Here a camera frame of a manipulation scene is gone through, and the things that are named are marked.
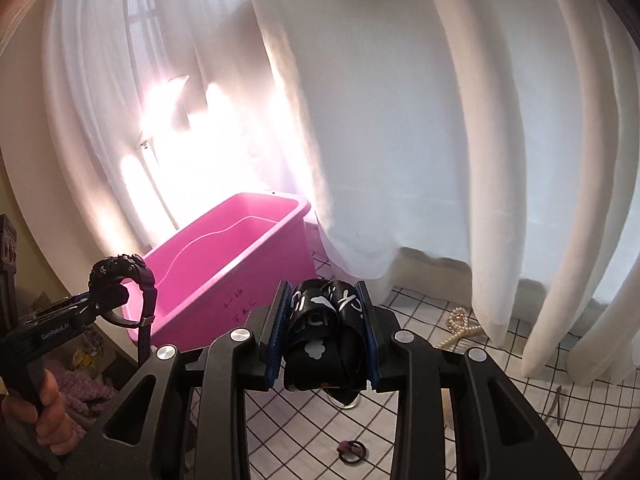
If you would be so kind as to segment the person's left hand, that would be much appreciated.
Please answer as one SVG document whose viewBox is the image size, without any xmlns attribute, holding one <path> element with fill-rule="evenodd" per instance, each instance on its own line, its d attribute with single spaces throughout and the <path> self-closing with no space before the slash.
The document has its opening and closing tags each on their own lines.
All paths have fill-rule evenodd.
<svg viewBox="0 0 640 480">
<path fill-rule="evenodd" d="M 40 448 L 53 455 L 70 454 L 78 445 L 72 419 L 66 413 L 66 400 L 58 391 L 58 383 L 50 370 L 44 370 L 40 388 L 41 412 L 20 396 L 6 396 L 2 400 L 2 415 L 32 426 Z"/>
</svg>

